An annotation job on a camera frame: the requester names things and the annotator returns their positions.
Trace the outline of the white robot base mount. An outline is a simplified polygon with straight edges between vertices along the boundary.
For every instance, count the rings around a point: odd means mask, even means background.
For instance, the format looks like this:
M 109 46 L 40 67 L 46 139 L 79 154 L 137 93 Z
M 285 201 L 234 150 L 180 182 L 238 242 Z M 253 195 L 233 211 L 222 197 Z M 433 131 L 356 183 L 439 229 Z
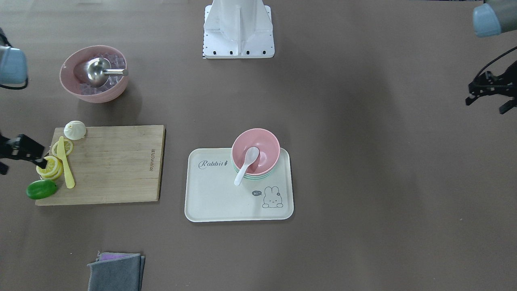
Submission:
M 214 0 L 204 9 L 202 48 L 206 59 L 274 57 L 271 8 L 262 0 Z

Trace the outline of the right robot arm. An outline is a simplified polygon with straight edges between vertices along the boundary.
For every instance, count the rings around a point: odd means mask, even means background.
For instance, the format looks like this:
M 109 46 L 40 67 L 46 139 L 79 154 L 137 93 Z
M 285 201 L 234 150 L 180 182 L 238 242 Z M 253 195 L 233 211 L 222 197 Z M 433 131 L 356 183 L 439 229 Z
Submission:
M 27 88 L 26 55 L 9 42 L 3 30 L 0 30 L 0 38 L 0 87 L 6 90 Z M 0 135 L 0 157 L 29 161 L 40 168 L 47 166 L 47 161 L 44 159 L 44 146 L 25 134 L 12 139 Z

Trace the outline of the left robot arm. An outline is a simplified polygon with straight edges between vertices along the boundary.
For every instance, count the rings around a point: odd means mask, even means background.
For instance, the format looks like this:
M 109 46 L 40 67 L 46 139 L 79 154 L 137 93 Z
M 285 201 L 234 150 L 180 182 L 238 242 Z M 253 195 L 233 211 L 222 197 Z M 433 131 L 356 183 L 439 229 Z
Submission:
M 473 28 L 480 38 L 497 36 L 516 30 L 517 2 L 515 0 L 485 0 L 481 6 L 473 10 Z M 505 114 L 516 107 L 517 64 L 514 61 L 500 75 L 494 75 L 488 70 L 493 63 L 515 51 L 516 48 L 499 55 L 486 64 L 469 84 L 470 96 L 465 100 L 471 105 L 480 97 L 504 95 L 510 100 L 499 107 L 499 113 Z

